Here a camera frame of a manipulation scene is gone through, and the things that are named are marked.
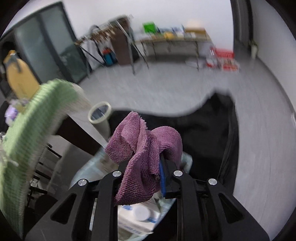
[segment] white box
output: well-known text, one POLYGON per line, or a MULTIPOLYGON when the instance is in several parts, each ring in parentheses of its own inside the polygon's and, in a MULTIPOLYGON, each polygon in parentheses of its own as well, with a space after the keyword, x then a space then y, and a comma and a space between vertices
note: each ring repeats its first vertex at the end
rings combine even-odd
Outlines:
POLYGON ((154 229, 159 215, 160 211, 154 198, 142 203, 118 206, 118 227, 139 236, 146 235, 154 229), (143 205, 150 209, 151 215, 146 221, 141 222, 135 219, 133 209, 138 205, 143 205))

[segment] purple object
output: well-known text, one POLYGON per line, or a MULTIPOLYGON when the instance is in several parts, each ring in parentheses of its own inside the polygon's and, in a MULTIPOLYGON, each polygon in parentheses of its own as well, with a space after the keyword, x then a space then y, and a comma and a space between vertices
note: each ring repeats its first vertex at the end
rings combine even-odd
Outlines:
POLYGON ((18 114, 18 111, 16 108, 14 108, 11 104, 9 105, 9 107, 7 108, 6 112, 5 112, 5 123, 8 126, 11 126, 12 122, 15 120, 16 116, 18 114))
POLYGON ((116 205, 131 205, 148 201, 160 190, 159 154, 180 167, 183 151, 180 134, 172 127, 147 130, 145 121, 130 112, 118 125, 105 148, 115 163, 129 161, 123 175, 116 205))

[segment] door frame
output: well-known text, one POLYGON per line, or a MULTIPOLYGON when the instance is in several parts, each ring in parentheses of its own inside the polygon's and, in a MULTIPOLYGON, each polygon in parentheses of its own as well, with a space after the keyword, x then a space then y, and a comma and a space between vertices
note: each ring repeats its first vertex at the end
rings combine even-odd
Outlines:
MULTIPOLYGON (((254 38, 254 28, 253 28, 253 12, 252 12, 252 6, 251 6, 251 2, 250 0, 230 0, 231 3, 231 9, 232 9, 232 16, 234 16, 235 14, 238 14, 239 18, 240 18, 240 12, 239 12, 239 2, 244 1, 246 3, 247 6, 247 15, 248 15, 248 30, 249 30, 249 40, 252 40, 254 38)), ((241 21, 238 21, 238 23, 236 23, 237 26, 239 27, 239 36, 241 37, 241 32, 243 29, 242 23, 241 21)))
MULTIPOLYGON (((24 54, 24 49, 22 48, 21 44, 20 44, 20 40, 17 38, 17 36, 15 35, 15 29, 20 27, 23 23, 25 23, 26 21, 30 20, 31 18, 34 18, 36 17, 36 20, 38 21, 39 23, 39 26, 40 26, 40 30, 42 32, 42 35, 43 35, 43 38, 44 38, 44 41, 45 41, 45 44, 47 45, 49 51, 50 51, 50 54, 52 55, 55 63, 57 64, 57 66, 59 67, 59 69, 61 70, 62 74, 64 75, 64 77, 66 78, 67 81, 70 81, 70 82, 73 82, 73 83, 80 83, 86 76, 87 76, 87 73, 85 74, 85 76, 83 76, 79 81, 75 82, 70 74, 70 72, 67 70, 66 66, 63 64, 62 60, 60 59, 58 53, 56 52, 53 44, 52 44, 52 41, 51 39, 49 38, 48 36, 48 33, 45 29, 45 25, 43 23, 43 20, 42 20, 42 17, 41 17, 41 13, 50 9, 50 8, 53 8, 53 7, 59 7, 62 12, 64 13, 63 14, 63 18, 64 18, 64 21, 65 21, 65 24, 66 24, 66 27, 70 33, 70 36, 73 40, 73 44, 75 42, 75 40, 77 39, 76 36, 75 36, 75 33, 72 29, 72 26, 70 24, 70 21, 68 19, 68 16, 66 14, 66 11, 65 11, 65 8, 64 8, 64 5, 62 2, 57 2, 57 3, 53 3, 49 6, 46 6, 40 10, 37 10, 36 12, 33 12, 31 13, 29 16, 25 17, 24 19, 22 19, 21 21, 19 21, 18 23, 16 23, 9 31, 7 31, 1 38, 0 38, 0 41, 2 41, 3 39, 5 39, 5 36, 8 35, 8 34, 11 34, 11 32, 13 32, 13 35, 14 35, 14 39, 15 39, 15 43, 17 45, 17 48, 19 49, 19 53, 20 53, 20 56, 21 58, 26 62, 26 64, 30 67, 32 73, 35 75, 36 79, 38 80, 38 82, 40 84, 42 84, 41 80, 39 79, 39 77, 37 76, 36 72, 34 71, 32 65, 30 64, 30 61, 27 59, 26 55, 24 54)), ((87 65, 89 65, 89 62, 87 61, 86 59, 86 56, 84 55, 84 53, 82 52, 82 50, 75 46, 76 49, 78 50, 78 53, 85 65, 85 67, 87 67, 87 65)))

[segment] green towel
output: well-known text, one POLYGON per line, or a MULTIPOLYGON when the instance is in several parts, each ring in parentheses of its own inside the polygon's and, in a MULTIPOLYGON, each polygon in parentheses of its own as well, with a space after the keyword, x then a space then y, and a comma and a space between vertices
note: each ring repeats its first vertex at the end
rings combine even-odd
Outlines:
POLYGON ((79 86, 55 79, 40 86, 7 130, 0 148, 0 209, 20 237, 29 181, 48 137, 67 113, 86 107, 79 86))

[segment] glass door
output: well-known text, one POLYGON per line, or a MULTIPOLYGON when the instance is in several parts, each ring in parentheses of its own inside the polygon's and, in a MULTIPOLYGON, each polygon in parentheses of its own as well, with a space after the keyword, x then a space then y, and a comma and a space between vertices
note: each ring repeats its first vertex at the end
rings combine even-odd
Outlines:
POLYGON ((69 31, 69 22, 63 9, 61 6, 54 6, 42 11, 40 15, 44 29, 58 57, 73 81, 79 82, 87 74, 86 64, 83 61, 84 55, 81 50, 74 45, 73 36, 69 31))
POLYGON ((54 78, 65 79, 48 49, 36 17, 31 17, 17 27, 15 37, 20 52, 23 53, 21 57, 41 83, 54 78))

